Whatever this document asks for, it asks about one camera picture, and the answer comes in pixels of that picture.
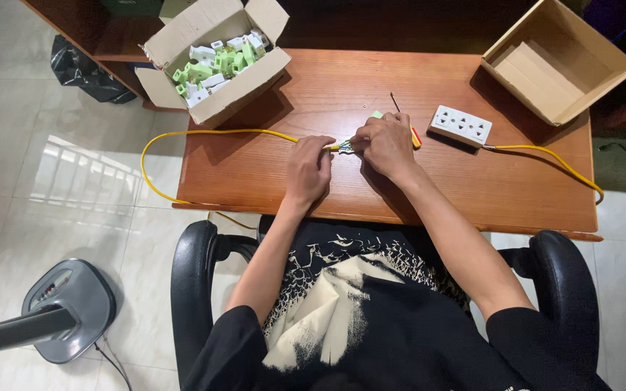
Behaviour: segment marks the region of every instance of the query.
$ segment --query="white tile floor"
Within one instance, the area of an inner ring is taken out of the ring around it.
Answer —
[[[59,86],[49,70],[54,35],[18,1],[0,0],[0,321],[19,313],[25,292],[56,262],[89,260],[121,303],[109,343],[100,345],[119,357],[135,390],[177,390],[172,254],[181,231],[206,214],[170,209],[142,182],[138,155],[151,137],[185,129],[187,116],[145,111],[139,101],[99,104],[77,88]],[[149,175],[167,193],[177,188],[183,148],[180,137],[164,139],[146,159]],[[609,167],[605,180],[614,183],[612,166],[596,160],[598,166]],[[626,193],[608,192],[598,216],[605,240],[577,245],[600,297],[599,373],[613,389],[626,389]],[[254,225],[258,217],[238,219]],[[212,220],[220,232],[252,234],[219,216]],[[527,245],[526,236],[487,236],[497,248]],[[236,255],[219,263],[215,317],[244,268]],[[524,285],[534,297],[532,283]],[[53,365],[27,347],[0,352],[0,390],[14,388],[104,391],[126,385],[98,352]]]

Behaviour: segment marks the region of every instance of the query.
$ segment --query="hand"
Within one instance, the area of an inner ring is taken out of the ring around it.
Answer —
[[[332,158],[329,149],[323,147],[335,141],[327,136],[301,138],[291,152],[284,200],[302,209],[303,213],[308,211],[329,185]]]
[[[395,184],[418,166],[414,160],[407,114],[386,113],[383,118],[371,117],[350,141],[354,150],[364,151],[364,159],[377,172]]]

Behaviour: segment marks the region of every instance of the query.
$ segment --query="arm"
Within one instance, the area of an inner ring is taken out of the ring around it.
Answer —
[[[493,246],[450,203],[416,163],[409,116],[370,118],[352,138],[364,159],[406,195],[421,217],[443,263],[475,301],[486,321],[510,307],[532,308],[518,279]]]
[[[298,225],[308,209],[329,185],[331,158],[323,147],[335,139],[302,138],[289,159],[286,195],[265,239],[245,268],[228,301],[227,310],[249,306],[264,325],[282,287],[289,249]]]

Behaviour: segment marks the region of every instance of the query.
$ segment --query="electrical outlet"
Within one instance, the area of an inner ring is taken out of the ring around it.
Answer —
[[[487,142],[491,122],[460,110],[439,106],[429,130],[479,148]]]

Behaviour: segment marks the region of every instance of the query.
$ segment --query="black garbage bag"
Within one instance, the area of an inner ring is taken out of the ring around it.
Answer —
[[[75,85],[98,102],[123,104],[137,97],[61,35],[54,38],[50,65],[61,85]]]

